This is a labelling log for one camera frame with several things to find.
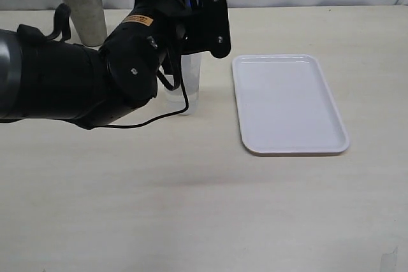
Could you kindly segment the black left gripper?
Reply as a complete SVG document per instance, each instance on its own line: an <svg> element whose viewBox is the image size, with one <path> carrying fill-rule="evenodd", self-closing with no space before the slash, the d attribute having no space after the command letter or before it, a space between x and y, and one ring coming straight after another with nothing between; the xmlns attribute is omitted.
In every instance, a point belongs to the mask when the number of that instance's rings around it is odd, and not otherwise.
<svg viewBox="0 0 408 272"><path fill-rule="evenodd" d="M127 57L164 59L194 53L191 0L135 0L127 16Z"/></svg>

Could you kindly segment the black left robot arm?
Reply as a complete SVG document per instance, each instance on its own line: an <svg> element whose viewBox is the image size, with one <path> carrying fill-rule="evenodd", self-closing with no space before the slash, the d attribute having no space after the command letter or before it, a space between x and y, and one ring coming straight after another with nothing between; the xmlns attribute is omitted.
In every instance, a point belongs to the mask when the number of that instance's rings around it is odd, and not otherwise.
<svg viewBox="0 0 408 272"><path fill-rule="evenodd" d="M189 0L135 0L98 49L71 44L71 10L54 12L53 31L19 25L1 31L1 122L60 120L83 129L115 128L145 106L159 85L184 90L181 57Z"/></svg>

